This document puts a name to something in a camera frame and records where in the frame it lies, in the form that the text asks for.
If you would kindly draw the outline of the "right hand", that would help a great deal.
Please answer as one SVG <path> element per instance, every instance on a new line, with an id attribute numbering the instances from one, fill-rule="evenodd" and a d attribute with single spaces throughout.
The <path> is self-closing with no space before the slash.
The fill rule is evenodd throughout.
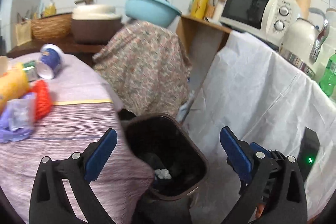
<path id="1" fill-rule="evenodd" d="M 258 219 L 261 217 L 263 210 L 265 208 L 265 205 L 263 203 L 259 203 L 257 205 L 256 213 L 255 213 L 255 218 Z"/>

